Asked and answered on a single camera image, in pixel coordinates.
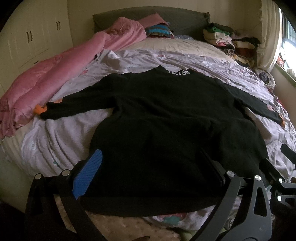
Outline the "bag of clothes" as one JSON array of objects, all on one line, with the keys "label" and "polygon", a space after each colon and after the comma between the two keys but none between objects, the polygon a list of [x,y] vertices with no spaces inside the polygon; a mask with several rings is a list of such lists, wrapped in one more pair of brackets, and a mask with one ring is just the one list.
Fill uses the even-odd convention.
[{"label": "bag of clothes", "polygon": [[262,70],[260,68],[255,67],[254,72],[256,74],[256,76],[270,89],[274,89],[275,88],[275,80],[274,77],[267,71]]}]

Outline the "dark grey headboard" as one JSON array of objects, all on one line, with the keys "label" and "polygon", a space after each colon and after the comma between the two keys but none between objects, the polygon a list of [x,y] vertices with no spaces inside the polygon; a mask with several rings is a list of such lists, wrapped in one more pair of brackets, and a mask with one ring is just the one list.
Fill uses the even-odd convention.
[{"label": "dark grey headboard", "polygon": [[195,40],[204,40],[203,30],[210,23],[209,13],[168,6],[141,6],[95,14],[92,16],[94,32],[96,33],[111,27],[121,16],[138,21],[155,13],[158,13],[165,21],[170,23],[170,30],[174,35],[187,35]]}]

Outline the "cream wardrobe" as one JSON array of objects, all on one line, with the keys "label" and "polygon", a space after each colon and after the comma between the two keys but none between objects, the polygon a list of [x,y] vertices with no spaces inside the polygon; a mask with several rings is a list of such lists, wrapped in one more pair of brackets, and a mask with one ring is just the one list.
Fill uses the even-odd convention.
[{"label": "cream wardrobe", "polygon": [[24,71],[72,47],[67,1],[22,1],[1,30],[1,94]]}]

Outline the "striped blue folded clothes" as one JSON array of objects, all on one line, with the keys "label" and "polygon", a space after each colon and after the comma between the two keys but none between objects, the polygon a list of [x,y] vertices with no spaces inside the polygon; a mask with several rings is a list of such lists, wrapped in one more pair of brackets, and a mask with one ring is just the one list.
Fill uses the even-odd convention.
[{"label": "striped blue folded clothes", "polygon": [[156,37],[156,38],[170,38],[173,39],[175,36],[170,30],[170,23],[161,23],[153,25],[151,27],[145,28],[147,37]]}]

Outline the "pink pillow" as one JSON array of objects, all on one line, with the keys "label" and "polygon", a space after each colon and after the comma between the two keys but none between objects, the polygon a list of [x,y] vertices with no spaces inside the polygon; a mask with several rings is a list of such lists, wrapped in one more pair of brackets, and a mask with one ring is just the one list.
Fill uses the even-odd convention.
[{"label": "pink pillow", "polygon": [[169,25],[158,13],[148,15],[140,20],[137,20],[145,29],[158,24]]}]

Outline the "lavender printed bed sheet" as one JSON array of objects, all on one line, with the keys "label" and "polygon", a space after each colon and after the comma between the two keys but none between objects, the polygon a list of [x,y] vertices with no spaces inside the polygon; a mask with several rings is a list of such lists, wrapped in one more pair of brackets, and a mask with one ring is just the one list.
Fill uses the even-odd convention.
[{"label": "lavender printed bed sheet", "polygon": [[[280,151],[283,144],[295,149],[295,128],[288,112],[253,71],[227,58],[140,49],[104,51],[78,76],[66,82],[55,98],[78,92],[111,73],[140,73],[157,66],[163,66],[174,74],[182,74],[190,68],[218,78],[257,97],[278,112],[285,121],[283,127],[253,111],[248,111],[248,115],[255,121],[265,140],[271,163],[285,180],[290,181],[295,176],[295,165]],[[27,174],[52,176],[59,174],[63,168],[72,168],[87,156],[95,128],[110,113],[109,109],[89,111],[57,121],[35,118],[24,137],[21,150],[22,165]]]}]

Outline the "pile of folded clothes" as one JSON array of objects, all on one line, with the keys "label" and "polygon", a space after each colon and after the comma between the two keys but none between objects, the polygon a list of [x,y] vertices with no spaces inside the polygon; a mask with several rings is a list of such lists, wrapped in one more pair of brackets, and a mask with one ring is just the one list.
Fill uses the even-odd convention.
[{"label": "pile of folded clothes", "polygon": [[256,65],[256,51],[260,40],[230,27],[210,23],[203,29],[206,42],[220,49],[228,57],[243,67]]}]

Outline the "cream mattress pad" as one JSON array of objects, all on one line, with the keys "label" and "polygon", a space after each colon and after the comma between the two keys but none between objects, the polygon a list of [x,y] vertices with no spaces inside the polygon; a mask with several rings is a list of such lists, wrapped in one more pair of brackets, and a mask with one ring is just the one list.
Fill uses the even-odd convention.
[{"label": "cream mattress pad", "polygon": [[227,56],[223,51],[210,45],[207,42],[185,39],[168,39],[168,38],[146,38],[140,42],[134,43],[121,50],[157,50],[166,52],[177,52],[181,54],[194,54],[225,60],[232,63],[235,61]]}]

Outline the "pink comforter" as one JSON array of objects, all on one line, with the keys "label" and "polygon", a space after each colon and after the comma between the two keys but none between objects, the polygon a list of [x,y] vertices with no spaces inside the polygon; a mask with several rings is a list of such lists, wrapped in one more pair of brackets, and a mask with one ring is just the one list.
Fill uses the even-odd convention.
[{"label": "pink comforter", "polygon": [[119,17],[106,30],[61,54],[37,63],[20,74],[1,97],[1,138],[14,136],[71,78],[82,72],[102,50],[119,50],[145,39],[142,24]]}]

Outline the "cream curtain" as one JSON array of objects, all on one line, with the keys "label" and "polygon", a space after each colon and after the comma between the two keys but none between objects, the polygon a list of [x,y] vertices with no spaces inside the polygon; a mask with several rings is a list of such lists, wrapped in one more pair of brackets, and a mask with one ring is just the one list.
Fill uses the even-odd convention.
[{"label": "cream curtain", "polygon": [[282,44],[282,11],[274,1],[261,1],[261,44],[257,48],[257,66],[271,72]]}]

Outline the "window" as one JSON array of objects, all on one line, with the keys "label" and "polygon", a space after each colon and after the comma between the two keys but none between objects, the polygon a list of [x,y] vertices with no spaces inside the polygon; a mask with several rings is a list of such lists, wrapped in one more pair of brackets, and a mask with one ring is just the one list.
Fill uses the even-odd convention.
[{"label": "window", "polygon": [[295,30],[286,14],[281,10],[282,38],[277,64],[280,72],[295,88]]}]

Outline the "black IKISS sweater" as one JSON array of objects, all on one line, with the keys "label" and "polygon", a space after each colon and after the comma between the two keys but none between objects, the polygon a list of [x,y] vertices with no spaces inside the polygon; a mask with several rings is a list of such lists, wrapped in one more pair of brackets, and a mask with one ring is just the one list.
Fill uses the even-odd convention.
[{"label": "black IKISS sweater", "polygon": [[102,163],[86,192],[84,209],[103,215],[186,213],[217,203],[218,162],[240,177],[261,175],[268,154],[246,114],[282,125],[256,97],[193,70],[158,66],[143,73],[110,74],[80,92],[49,102],[43,120],[112,109],[96,128],[89,152]]}]

